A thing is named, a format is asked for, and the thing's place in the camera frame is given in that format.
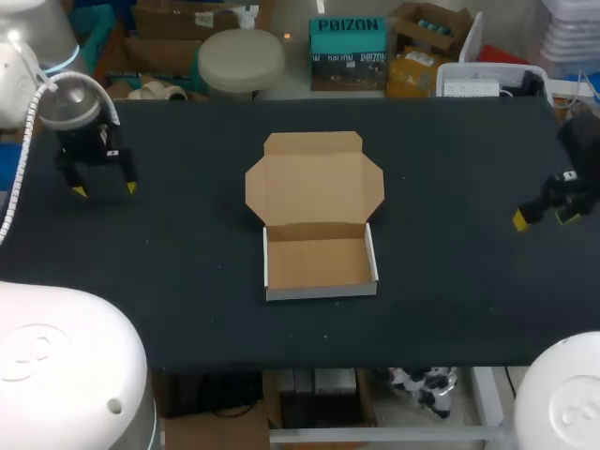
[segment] power strip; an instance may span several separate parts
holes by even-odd
[[[444,97],[499,97],[498,80],[459,79],[446,80],[443,84]]]

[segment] black tabletop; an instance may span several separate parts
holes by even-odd
[[[600,211],[568,226],[548,215],[522,234],[511,222],[568,168],[542,99],[128,102],[119,111],[138,193],[71,195],[47,133],[0,247],[0,279],[107,299],[154,367],[528,364],[558,339],[600,328]],[[357,131],[383,168],[386,198],[371,218],[379,292],[267,303],[245,172],[271,132],[325,130]],[[90,176],[101,184],[113,174]]]

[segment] metal table frame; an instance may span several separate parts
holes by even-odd
[[[504,414],[492,368],[473,367],[471,374],[480,426],[276,429],[271,444],[485,441],[486,450],[516,450],[512,420]]]

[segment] white plastic bin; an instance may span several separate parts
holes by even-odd
[[[498,80],[501,86],[519,87],[523,81],[525,72],[530,70],[542,77],[544,86],[548,86],[548,75],[546,71],[538,66],[525,66],[521,64],[500,63],[448,63],[438,68],[438,82],[436,85],[436,97],[443,97],[443,85],[446,80],[474,79],[474,80]],[[550,105],[554,106],[552,95],[546,88],[546,97]]]
[[[478,12],[460,51],[459,63],[475,63],[484,49],[484,13]]]
[[[600,71],[600,0],[536,0],[527,21],[527,58],[560,79]]]

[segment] teal bin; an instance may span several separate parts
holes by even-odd
[[[81,47],[81,52],[90,73],[94,73],[109,36],[116,25],[113,7],[110,5],[78,7],[73,9],[68,19],[76,36],[87,37]]]
[[[385,18],[310,20],[313,90],[383,90],[387,75]]]

